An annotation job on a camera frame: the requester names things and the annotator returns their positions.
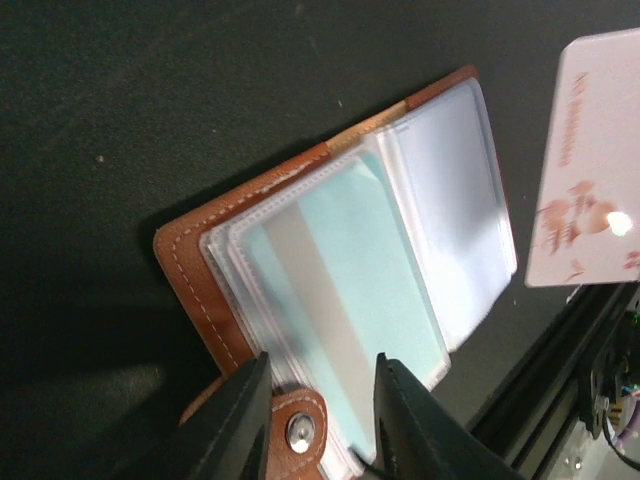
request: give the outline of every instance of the gray stripe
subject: gray stripe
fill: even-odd
[[[374,438],[373,370],[297,204],[263,225],[363,430]]]

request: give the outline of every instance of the pink card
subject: pink card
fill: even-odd
[[[564,50],[529,286],[640,279],[640,29]]]

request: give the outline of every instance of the silver button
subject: silver button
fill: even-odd
[[[306,413],[296,413],[289,419],[287,426],[287,440],[291,450],[303,454],[313,444],[316,435],[316,424],[313,418]]]

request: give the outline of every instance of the card holder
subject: card holder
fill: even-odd
[[[266,349],[274,386],[302,384],[324,394],[329,442],[322,467],[328,478],[355,471],[346,446],[369,453],[371,445],[366,402],[353,396],[349,382],[372,390],[355,376],[345,377],[335,368],[336,358],[357,354],[351,363],[368,369],[372,351],[393,355],[397,350],[394,356],[425,383],[437,382],[448,366],[447,350],[457,348],[480,323],[515,270],[497,160],[475,78],[473,67],[465,67],[180,217],[155,237],[158,260],[223,374]],[[456,102],[462,103],[449,108]],[[426,135],[414,126],[425,121],[432,129]],[[469,144],[469,138],[475,147],[460,150],[458,144]],[[446,182],[455,185],[457,197],[443,190]],[[482,201],[473,205],[477,189]],[[455,208],[447,210],[451,202]],[[456,222],[469,221],[470,203],[486,221],[465,230]],[[341,246],[345,231],[351,243]],[[381,234],[389,232],[396,236],[389,243],[393,246],[385,247],[381,239],[390,239]],[[483,265],[482,258],[495,268]],[[378,279],[377,271],[391,274]],[[398,287],[406,287],[406,281],[392,278],[400,271],[415,282],[408,302]],[[440,282],[442,275],[450,278]],[[490,288],[478,283],[485,275],[492,276]],[[358,279],[371,290],[369,304],[354,288]],[[472,304],[472,318],[463,321],[456,318],[451,293],[456,282],[467,296],[463,302]],[[394,295],[397,312],[389,309]],[[395,313],[400,319],[381,321]],[[362,325],[367,317],[376,320]],[[346,333],[332,339],[339,329]],[[418,360],[411,355],[416,352]],[[362,376],[372,381],[373,375]],[[342,392],[342,403],[333,391]]]

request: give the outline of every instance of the dark tabletop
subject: dark tabletop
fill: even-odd
[[[523,286],[560,52],[638,25],[634,1],[3,2],[0,477],[106,478],[216,377],[158,227],[473,63],[520,268],[436,388],[468,424],[568,294]]]

